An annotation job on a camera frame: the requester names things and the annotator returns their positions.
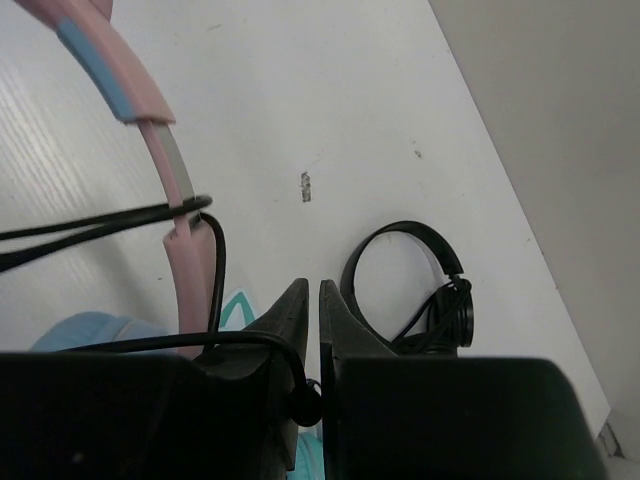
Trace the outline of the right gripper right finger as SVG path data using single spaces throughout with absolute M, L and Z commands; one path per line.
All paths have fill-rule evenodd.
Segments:
M 319 290 L 330 479 L 603 479 L 572 385 L 532 358 L 398 356 Z

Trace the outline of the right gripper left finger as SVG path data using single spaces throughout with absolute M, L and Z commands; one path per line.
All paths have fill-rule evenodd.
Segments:
M 309 423 L 309 285 L 236 332 L 1 357 L 5 479 L 282 479 Z

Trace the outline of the pink blue cat-ear headphones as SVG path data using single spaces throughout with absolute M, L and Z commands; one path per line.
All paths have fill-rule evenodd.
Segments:
M 170 127 L 174 115 L 157 84 L 111 24 L 110 1 L 23 1 L 21 7 L 54 31 L 89 75 L 114 117 L 144 139 L 167 202 L 89 221 L 89 231 L 7 255 L 6 269 L 81 241 L 170 219 L 163 240 L 177 296 L 182 334 L 204 333 L 218 321 L 223 283 L 223 235 L 203 213 Z

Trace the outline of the black headphones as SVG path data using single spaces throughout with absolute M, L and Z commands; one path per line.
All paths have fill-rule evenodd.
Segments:
M 368 245 L 378 236 L 399 232 L 422 242 L 447 276 L 448 281 L 418 308 L 406 326 L 385 339 L 366 320 L 356 298 L 357 264 Z M 451 245 L 430 226 L 412 220 L 393 222 L 367 236 L 349 256 L 339 282 L 340 293 L 352 315 L 397 355 L 445 355 L 455 357 L 460 348 L 471 346 L 474 334 L 472 284 L 462 277 L 464 269 Z

